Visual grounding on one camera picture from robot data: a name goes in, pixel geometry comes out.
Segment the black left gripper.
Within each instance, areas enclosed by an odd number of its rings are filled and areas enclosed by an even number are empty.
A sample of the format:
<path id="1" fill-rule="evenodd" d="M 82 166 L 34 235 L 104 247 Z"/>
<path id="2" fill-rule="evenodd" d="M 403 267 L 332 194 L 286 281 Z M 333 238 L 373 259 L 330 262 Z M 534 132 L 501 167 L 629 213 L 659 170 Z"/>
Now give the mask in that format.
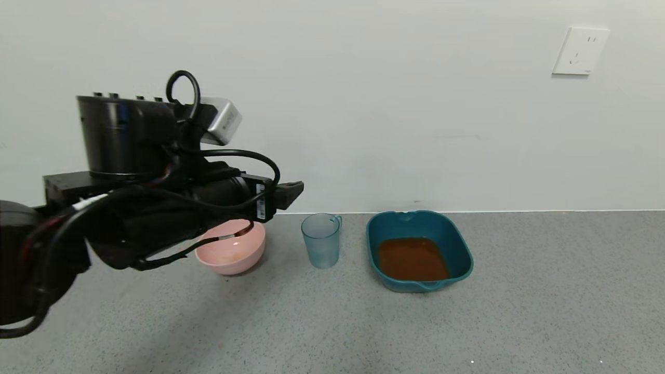
<path id="1" fill-rule="evenodd" d="M 223 214 L 233 218 L 251 219 L 260 223 L 273 218 L 276 210 L 287 210 L 304 191 L 304 182 L 278 184 L 272 198 L 267 193 L 272 180 L 241 173 L 239 177 L 214 181 L 202 185 L 201 201 L 216 206 L 237 206 L 263 193 L 261 198 L 242 208 L 227 210 Z"/>

